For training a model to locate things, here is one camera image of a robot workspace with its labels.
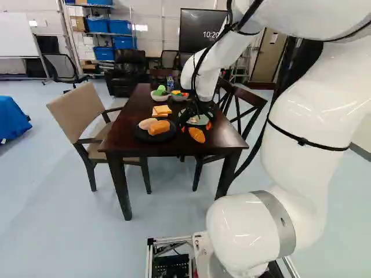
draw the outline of black chair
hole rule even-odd
[[[225,95],[220,97],[220,89],[222,88],[225,90]],[[253,94],[252,92],[244,90],[242,88],[234,87],[232,84],[230,84],[230,82],[226,81],[225,79],[219,79],[216,89],[215,89],[214,97],[216,94],[219,95],[219,100],[217,102],[217,105],[220,107],[221,111],[223,112],[225,116],[227,116],[228,114],[228,110],[232,102],[232,99],[235,98],[237,117],[231,119],[230,122],[234,123],[237,121],[238,133],[241,135],[241,137],[244,140],[246,140],[253,125],[255,124],[255,121],[257,120],[261,111],[265,107],[267,100]],[[252,107],[248,109],[247,111],[241,113],[239,109],[239,100],[246,101]],[[254,114],[242,132],[241,119],[244,116],[252,112],[254,112]],[[197,190],[199,178],[202,172],[202,166],[207,163],[214,162],[214,161],[217,161],[223,158],[224,157],[217,156],[217,155],[206,156],[206,157],[196,157],[196,170],[195,170],[195,175],[193,179],[193,188],[192,188],[193,191]]]
[[[76,89],[76,84],[80,84],[90,78],[89,75],[79,75],[75,64],[66,54],[43,54],[45,63],[51,66],[54,82],[72,84]]]
[[[147,83],[146,52],[143,50],[117,49],[115,69],[104,73],[108,92],[115,97],[130,97],[138,83]]]
[[[188,59],[192,56],[192,53],[179,52],[179,64],[178,69],[182,70]]]
[[[178,57],[177,50],[163,50],[161,53],[161,57],[158,61],[159,65],[155,68],[166,68],[166,69],[176,69],[176,59]]]

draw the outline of television screen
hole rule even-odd
[[[226,10],[181,9],[179,52],[195,53],[211,45],[226,17]]]

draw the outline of gray floor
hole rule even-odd
[[[111,106],[114,100],[105,84],[95,84],[105,106]],[[12,96],[34,126],[0,147],[0,277],[144,277],[147,237],[204,230],[222,162],[205,166],[195,193],[191,158],[185,163],[150,159],[152,195],[146,194],[140,169],[127,167],[133,220],[125,222],[108,166],[97,166],[98,191],[91,193],[80,157],[45,108],[69,87],[0,82],[0,94]],[[248,143],[254,143],[263,121],[264,115]],[[324,236],[292,256],[302,277],[371,277],[370,180],[369,162],[347,151],[330,187]],[[228,194],[271,183],[257,157]]]

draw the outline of black leather armchair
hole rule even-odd
[[[148,83],[146,52],[133,49],[115,51],[115,69],[104,73],[111,96],[130,97],[138,83]]]

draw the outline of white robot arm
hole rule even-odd
[[[239,19],[253,2],[234,1]],[[234,277],[256,277],[268,262],[321,236],[329,182],[352,134],[371,111],[370,0],[264,0],[245,32],[257,31],[259,24],[326,43],[314,66],[270,112],[261,157],[275,185],[223,197],[208,211],[215,254]],[[197,93],[203,101],[211,100],[220,68],[232,64],[252,38],[232,33],[213,46],[200,67]],[[193,63],[190,58],[182,72],[184,87],[190,86]]]

